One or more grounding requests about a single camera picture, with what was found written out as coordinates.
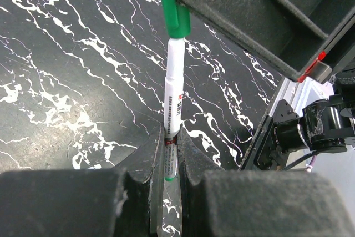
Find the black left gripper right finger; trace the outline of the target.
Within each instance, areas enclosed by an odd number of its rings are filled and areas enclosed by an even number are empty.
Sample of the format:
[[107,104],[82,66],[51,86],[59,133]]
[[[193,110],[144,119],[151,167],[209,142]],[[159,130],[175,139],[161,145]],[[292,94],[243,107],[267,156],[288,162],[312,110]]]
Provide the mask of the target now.
[[182,236],[353,236],[335,187],[318,174],[224,170],[177,136]]

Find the white pen with green tip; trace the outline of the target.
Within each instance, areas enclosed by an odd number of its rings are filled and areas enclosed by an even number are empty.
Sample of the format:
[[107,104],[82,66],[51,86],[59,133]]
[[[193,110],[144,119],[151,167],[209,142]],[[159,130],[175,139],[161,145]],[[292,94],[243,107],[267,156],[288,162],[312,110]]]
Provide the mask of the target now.
[[177,135],[181,127],[184,59],[184,39],[169,39],[164,84],[164,179],[166,181],[173,181],[177,175]]

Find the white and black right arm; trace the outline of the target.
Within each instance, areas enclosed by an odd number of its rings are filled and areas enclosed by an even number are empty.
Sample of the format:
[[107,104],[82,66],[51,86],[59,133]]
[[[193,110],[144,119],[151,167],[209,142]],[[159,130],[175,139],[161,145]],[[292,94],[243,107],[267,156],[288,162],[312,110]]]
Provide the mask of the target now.
[[280,89],[242,169],[289,170],[290,153],[341,153],[354,144],[354,0],[178,0],[251,54],[301,84],[332,82],[335,95],[298,115]]

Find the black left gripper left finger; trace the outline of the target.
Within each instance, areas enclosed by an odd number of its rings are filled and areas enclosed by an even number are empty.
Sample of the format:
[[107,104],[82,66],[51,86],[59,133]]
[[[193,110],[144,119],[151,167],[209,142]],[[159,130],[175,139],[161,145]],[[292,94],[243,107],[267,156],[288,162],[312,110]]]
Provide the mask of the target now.
[[164,129],[118,165],[1,174],[2,236],[160,236]]

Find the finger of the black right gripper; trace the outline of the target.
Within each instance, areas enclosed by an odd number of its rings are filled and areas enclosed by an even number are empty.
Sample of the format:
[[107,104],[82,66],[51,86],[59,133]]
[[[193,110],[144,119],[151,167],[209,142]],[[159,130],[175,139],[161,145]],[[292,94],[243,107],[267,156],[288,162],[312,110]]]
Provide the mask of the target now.
[[324,82],[354,61],[354,0],[178,0],[296,82]]

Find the green pen cap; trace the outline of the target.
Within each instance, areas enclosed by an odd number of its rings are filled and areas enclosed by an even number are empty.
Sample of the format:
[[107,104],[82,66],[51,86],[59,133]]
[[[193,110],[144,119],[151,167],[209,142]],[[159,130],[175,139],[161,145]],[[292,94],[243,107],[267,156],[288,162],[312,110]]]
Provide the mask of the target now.
[[166,29],[170,38],[185,38],[190,34],[189,10],[176,0],[161,0]]

